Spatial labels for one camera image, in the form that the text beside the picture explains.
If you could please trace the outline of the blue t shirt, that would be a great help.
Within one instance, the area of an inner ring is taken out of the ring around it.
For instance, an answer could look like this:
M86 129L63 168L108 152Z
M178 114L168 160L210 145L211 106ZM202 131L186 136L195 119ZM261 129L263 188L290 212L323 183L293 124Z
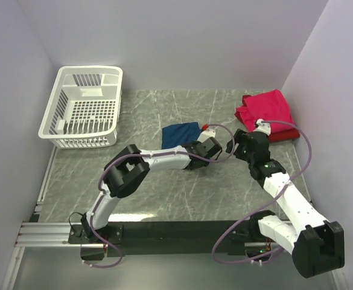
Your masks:
M172 124L163 127L161 149L170 149L195 141L200 133L198 122Z

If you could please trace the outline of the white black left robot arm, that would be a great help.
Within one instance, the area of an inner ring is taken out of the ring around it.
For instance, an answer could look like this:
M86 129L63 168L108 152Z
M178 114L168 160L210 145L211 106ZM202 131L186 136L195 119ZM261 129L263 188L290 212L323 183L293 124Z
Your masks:
M100 193L81 217L83 237L91 243L100 241L119 201L133 194L149 173L206 167L221 152L214 137L162 150L140 150L134 144L125 147L104 167L98 185Z

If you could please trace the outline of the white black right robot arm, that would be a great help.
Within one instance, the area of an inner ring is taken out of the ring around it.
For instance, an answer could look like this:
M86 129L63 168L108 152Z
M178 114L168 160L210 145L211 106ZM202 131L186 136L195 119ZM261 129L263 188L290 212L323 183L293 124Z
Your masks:
M269 130L257 129L235 133L226 151L248 164L251 177L258 182L290 220L286 224L274 213L261 210L251 213L238 225L245 226L249 237L275 241L291 254L302 277L310 278L345 265L345 238L342 226L320 214L292 182L284 167L272 159L269 151Z

